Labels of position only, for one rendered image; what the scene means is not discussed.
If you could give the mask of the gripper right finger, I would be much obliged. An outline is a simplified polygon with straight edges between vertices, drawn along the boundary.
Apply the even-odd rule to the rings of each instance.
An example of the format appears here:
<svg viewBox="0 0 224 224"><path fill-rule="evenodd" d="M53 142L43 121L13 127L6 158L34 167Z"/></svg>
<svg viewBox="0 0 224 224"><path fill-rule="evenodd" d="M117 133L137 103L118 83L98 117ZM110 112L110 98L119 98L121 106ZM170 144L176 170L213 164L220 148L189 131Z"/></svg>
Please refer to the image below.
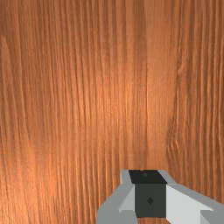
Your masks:
<svg viewBox="0 0 224 224"><path fill-rule="evenodd" d="M171 224L224 224L224 204L178 184L165 170L150 170L163 189L150 196L150 217Z"/></svg>

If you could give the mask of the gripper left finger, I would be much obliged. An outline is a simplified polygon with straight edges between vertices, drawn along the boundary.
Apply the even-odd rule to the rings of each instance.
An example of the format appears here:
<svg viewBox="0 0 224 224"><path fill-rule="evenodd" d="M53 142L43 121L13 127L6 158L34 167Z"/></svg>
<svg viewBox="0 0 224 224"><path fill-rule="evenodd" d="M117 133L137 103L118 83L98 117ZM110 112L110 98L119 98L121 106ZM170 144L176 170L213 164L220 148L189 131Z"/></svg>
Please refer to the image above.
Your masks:
<svg viewBox="0 0 224 224"><path fill-rule="evenodd" d="M98 209L96 224L137 224L138 218L149 218L151 214L136 213L135 187L130 172L121 170L121 183Z"/></svg>

